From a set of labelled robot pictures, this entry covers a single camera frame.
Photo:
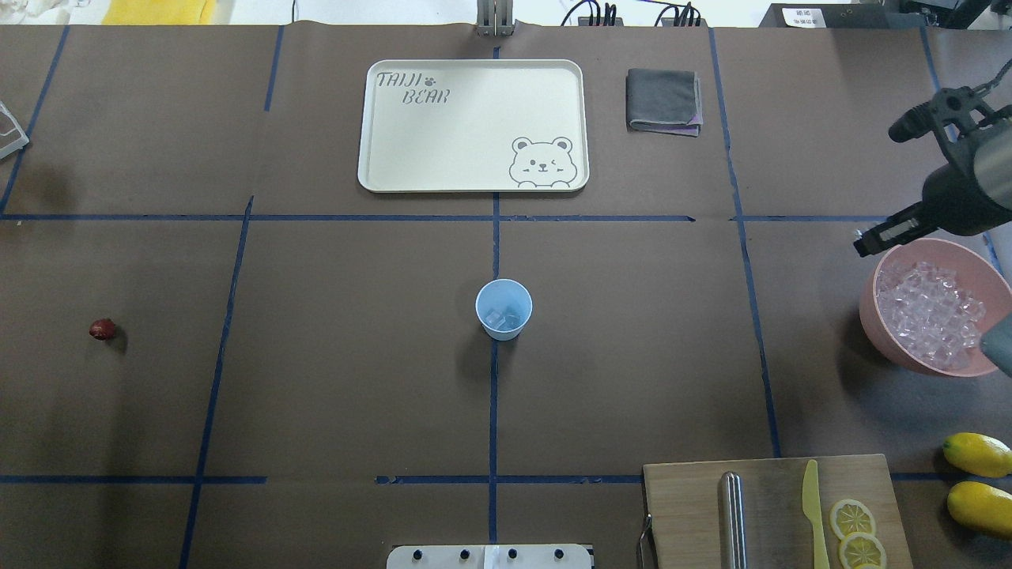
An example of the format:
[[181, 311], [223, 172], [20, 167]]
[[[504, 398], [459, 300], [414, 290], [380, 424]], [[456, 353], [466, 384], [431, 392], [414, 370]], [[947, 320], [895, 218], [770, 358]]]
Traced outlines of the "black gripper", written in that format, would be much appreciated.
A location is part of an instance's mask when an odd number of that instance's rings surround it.
[[882, 254], [939, 229], [972, 236], [1010, 222], [1010, 107], [991, 108], [984, 101], [990, 92], [943, 88], [889, 127], [896, 143], [932, 133], [946, 164], [926, 178], [920, 202], [860, 233], [857, 255]]

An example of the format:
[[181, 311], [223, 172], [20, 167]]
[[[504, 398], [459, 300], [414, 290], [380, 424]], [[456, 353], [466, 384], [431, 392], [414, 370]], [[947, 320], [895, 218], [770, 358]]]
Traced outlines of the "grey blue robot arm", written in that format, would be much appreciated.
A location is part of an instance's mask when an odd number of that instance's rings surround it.
[[987, 302], [982, 347], [967, 368], [951, 371], [954, 378], [1010, 371], [1010, 284], [984, 257], [932, 237], [937, 230], [976, 236], [1010, 220], [1010, 108], [991, 108], [984, 102], [988, 93], [983, 85], [943, 88], [889, 127], [896, 143], [932, 133], [946, 165], [926, 178], [920, 202], [887, 217], [854, 243], [863, 257], [882, 256], [879, 269], [888, 262], [948, 262]]

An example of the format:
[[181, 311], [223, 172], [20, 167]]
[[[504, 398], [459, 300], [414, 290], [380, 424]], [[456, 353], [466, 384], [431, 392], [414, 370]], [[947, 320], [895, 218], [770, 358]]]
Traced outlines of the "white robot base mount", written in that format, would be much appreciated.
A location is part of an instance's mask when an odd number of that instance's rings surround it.
[[595, 557], [578, 544], [478, 544], [398, 546], [387, 568], [594, 568]]

